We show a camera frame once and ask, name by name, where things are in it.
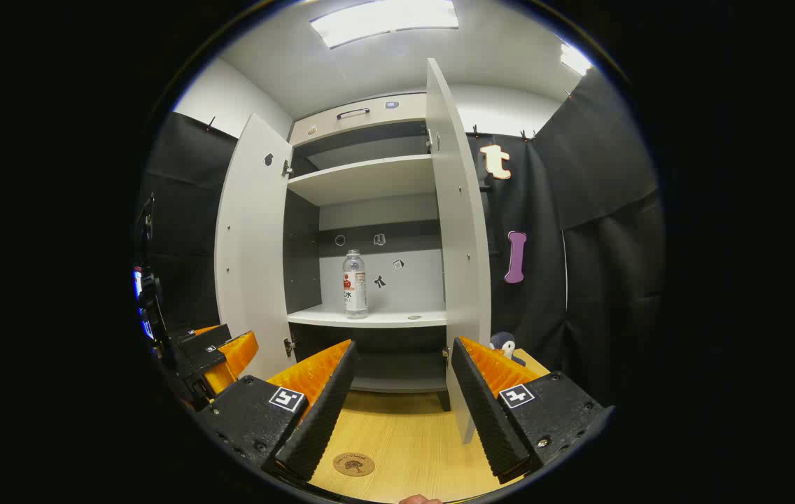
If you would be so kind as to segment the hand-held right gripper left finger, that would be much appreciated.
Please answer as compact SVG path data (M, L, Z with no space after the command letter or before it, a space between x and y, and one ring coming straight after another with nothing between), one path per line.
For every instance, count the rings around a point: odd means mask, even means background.
M351 390L357 358L356 342L344 340L268 380L241 377L197 417L245 466L308 482Z

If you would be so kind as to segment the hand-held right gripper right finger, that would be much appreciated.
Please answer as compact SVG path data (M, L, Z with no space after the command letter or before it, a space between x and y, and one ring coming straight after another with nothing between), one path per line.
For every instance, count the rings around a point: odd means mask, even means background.
M599 436L614 412L560 371L537 375L464 337L451 367L501 484L551 471Z

